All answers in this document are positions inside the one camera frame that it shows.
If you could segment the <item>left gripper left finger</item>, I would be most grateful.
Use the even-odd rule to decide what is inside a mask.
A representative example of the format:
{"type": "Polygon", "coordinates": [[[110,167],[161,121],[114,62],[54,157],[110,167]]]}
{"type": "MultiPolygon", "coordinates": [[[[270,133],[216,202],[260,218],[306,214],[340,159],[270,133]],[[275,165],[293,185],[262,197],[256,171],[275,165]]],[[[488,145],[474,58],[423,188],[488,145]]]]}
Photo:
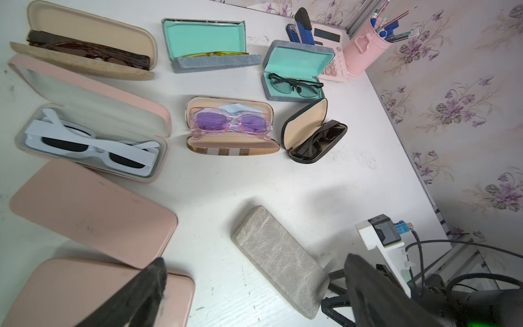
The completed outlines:
{"type": "Polygon", "coordinates": [[[78,325],[154,326],[167,276],[164,259],[154,259],[78,325]]]}

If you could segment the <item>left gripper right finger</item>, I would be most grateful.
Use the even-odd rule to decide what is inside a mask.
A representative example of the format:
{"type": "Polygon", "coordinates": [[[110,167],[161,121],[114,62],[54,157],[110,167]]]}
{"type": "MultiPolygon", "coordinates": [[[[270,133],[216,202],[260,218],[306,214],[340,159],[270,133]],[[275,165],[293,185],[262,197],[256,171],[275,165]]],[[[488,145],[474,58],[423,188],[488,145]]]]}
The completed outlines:
{"type": "Polygon", "coordinates": [[[347,294],[357,326],[440,326],[423,307],[359,255],[347,256],[347,294]]]}

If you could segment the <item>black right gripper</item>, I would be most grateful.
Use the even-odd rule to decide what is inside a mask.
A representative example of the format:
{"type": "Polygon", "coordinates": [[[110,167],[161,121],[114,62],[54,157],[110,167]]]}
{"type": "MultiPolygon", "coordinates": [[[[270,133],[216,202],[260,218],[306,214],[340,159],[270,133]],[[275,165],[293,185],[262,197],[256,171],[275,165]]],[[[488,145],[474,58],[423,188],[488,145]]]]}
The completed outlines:
{"type": "Polygon", "coordinates": [[[328,290],[336,294],[336,296],[331,298],[324,298],[321,301],[321,311],[340,326],[356,327],[354,318],[347,318],[335,311],[336,308],[351,306],[351,302],[347,295],[347,290],[333,283],[335,280],[346,278],[344,270],[340,269],[334,272],[330,272],[328,276],[330,279],[328,290]]]}

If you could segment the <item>grey case red sunglasses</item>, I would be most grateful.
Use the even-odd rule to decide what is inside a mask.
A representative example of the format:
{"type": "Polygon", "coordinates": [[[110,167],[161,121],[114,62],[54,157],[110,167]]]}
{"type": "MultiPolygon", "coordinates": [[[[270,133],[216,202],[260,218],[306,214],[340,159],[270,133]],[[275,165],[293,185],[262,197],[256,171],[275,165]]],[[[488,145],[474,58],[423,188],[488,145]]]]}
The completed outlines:
{"type": "Polygon", "coordinates": [[[232,242],[298,313],[315,319],[328,273],[269,210],[253,207],[232,233],[232,242]]]}

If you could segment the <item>beige case black glasses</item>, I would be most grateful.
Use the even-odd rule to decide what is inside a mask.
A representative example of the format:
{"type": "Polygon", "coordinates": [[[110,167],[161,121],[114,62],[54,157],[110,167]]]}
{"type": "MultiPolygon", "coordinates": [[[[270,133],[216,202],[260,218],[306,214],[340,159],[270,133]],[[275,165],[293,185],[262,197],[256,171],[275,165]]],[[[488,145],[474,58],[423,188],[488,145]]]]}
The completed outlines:
{"type": "Polygon", "coordinates": [[[328,100],[321,98],[308,104],[288,118],[282,127],[281,141],[283,148],[289,155],[292,149],[302,144],[308,137],[316,132],[321,125],[332,121],[326,121],[327,113],[328,100]]]}

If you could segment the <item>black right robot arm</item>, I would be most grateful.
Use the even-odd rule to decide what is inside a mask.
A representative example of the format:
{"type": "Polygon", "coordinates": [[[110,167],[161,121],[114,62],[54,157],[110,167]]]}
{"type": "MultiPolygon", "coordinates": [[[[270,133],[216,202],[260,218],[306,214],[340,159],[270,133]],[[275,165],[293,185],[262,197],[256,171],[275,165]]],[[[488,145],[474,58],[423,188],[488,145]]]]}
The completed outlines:
{"type": "Polygon", "coordinates": [[[341,326],[521,326],[522,282],[492,273],[470,273],[444,283],[429,278],[423,294],[398,301],[395,296],[369,301],[357,294],[352,303],[346,289],[330,284],[336,295],[321,302],[322,312],[341,326]],[[469,279],[489,279],[513,285],[509,290],[457,291],[469,279]]]}

